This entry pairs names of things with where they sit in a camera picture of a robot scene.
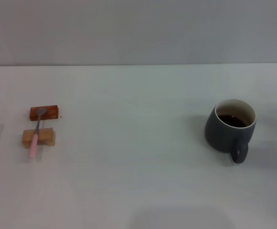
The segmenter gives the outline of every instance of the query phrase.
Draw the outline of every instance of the dark gray mug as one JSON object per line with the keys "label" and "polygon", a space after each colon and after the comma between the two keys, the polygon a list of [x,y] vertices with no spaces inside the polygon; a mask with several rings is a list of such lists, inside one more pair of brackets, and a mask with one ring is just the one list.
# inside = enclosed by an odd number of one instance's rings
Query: dark gray mug
{"label": "dark gray mug", "polygon": [[254,109],[244,101],[228,99],[218,103],[205,125],[205,138],[216,150],[230,153],[243,163],[256,124]]}

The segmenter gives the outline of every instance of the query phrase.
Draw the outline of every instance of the pink spoon handle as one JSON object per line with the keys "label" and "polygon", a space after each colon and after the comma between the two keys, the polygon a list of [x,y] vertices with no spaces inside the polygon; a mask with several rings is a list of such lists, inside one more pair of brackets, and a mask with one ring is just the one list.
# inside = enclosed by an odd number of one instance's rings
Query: pink spoon handle
{"label": "pink spoon handle", "polygon": [[38,134],[34,134],[32,138],[32,144],[30,145],[29,149],[29,157],[34,158],[37,154],[37,143],[38,143]]}

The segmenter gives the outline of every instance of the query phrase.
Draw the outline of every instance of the mug rim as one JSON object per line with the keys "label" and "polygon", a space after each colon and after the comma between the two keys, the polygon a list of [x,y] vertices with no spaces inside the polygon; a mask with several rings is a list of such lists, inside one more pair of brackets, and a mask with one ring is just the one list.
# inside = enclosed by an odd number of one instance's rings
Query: mug rim
{"label": "mug rim", "polygon": [[[249,107],[252,109],[253,113],[254,113],[254,121],[253,121],[253,123],[251,123],[249,126],[245,126],[245,127],[236,127],[236,126],[228,125],[227,123],[223,122],[223,121],[218,117],[217,111],[216,111],[216,110],[217,110],[217,106],[218,106],[220,103],[222,103],[222,102],[227,102],[227,101],[240,101],[240,102],[246,104],[247,106],[249,106]],[[225,125],[227,125],[227,126],[229,126],[229,127],[235,128],[235,129],[246,129],[246,128],[249,128],[249,127],[253,126],[253,125],[256,123],[256,113],[255,113],[255,110],[253,109],[253,107],[252,107],[250,104],[248,104],[247,102],[245,102],[245,101],[243,101],[243,100],[241,100],[241,99],[225,99],[225,100],[220,101],[220,102],[217,103],[216,106],[215,106],[215,114],[216,114],[216,117],[220,120],[220,122],[222,122],[223,124],[225,124]]]}

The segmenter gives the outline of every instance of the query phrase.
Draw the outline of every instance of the dark liquid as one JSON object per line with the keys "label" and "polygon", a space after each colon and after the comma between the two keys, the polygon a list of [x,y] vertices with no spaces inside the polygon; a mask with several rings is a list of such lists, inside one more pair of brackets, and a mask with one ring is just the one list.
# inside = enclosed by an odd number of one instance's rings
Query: dark liquid
{"label": "dark liquid", "polygon": [[239,118],[237,118],[235,116],[229,115],[229,114],[220,115],[218,117],[224,123],[234,126],[234,127],[246,127],[247,126],[246,124],[244,124],[244,122],[242,120],[240,120]]}

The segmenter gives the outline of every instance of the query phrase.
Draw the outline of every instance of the white table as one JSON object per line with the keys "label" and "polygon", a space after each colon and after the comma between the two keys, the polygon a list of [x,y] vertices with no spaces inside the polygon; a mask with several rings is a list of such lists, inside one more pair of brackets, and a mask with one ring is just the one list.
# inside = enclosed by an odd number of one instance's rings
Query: white table
{"label": "white table", "polygon": [[[258,115],[241,165],[202,135],[226,98]],[[29,109],[55,104],[30,161]],[[0,229],[41,228],[277,228],[277,64],[0,67]]]}

